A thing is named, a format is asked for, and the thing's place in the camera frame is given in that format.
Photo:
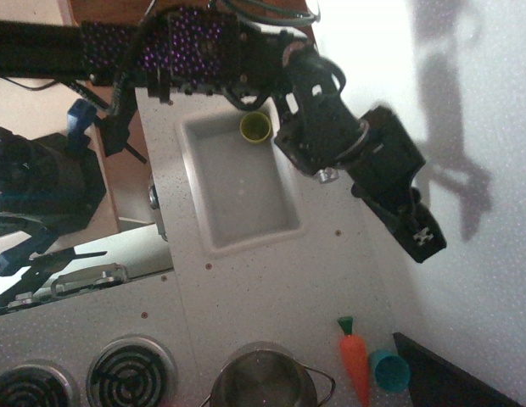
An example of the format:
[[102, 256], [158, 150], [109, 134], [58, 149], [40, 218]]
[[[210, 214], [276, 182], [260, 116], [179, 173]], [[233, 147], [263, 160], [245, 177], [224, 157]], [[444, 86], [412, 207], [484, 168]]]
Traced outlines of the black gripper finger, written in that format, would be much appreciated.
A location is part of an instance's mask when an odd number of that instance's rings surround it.
[[422, 203], [421, 193], [417, 188], [411, 189], [412, 197], [412, 220], [414, 221], [414, 241], [415, 254], [436, 254], [447, 248], [447, 241], [439, 223], [432, 213]]
[[413, 206], [411, 194], [402, 203], [397, 203], [393, 200], [385, 202], [382, 199], [371, 198], [367, 194], [359, 194], [358, 198], [379, 218], [395, 241], [417, 263], [423, 263], [434, 255], [415, 254], [414, 241], [412, 239], [415, 224], [411, 216]]

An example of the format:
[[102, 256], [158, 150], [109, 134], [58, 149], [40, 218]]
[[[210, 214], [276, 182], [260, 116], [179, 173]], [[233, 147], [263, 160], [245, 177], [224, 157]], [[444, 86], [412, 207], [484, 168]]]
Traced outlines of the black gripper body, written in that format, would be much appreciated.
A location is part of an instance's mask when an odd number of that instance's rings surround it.
[[354, 182], [352, 194], [388, 212], [414, 211], [419, 197], [412, 183], [425, 158], [388, 107], [378, 105], [362, 119], [369, 125], [368, 140], [348, 169]]

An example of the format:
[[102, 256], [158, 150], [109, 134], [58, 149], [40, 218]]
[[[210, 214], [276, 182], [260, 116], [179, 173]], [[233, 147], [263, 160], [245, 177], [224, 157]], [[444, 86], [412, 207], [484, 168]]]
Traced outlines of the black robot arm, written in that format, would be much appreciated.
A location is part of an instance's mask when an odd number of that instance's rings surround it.
[[138, 88], [163, 103], [173, 92], [220, 95], [246, 112], [272, 101], [275, 143], [303, 175], [346, 171], [353, 195], [416, 262], [447, 245], [412, 185], [425, 160], [397, 116], [378, 106], [355, 117], [341, 98], [343, 71], [286, 31], [264, 33], [235, 14], [192, 6], [140, 25], [0, 20], [0, 76], [54, 79], [103, 110], [110, 155], [126, 147]]

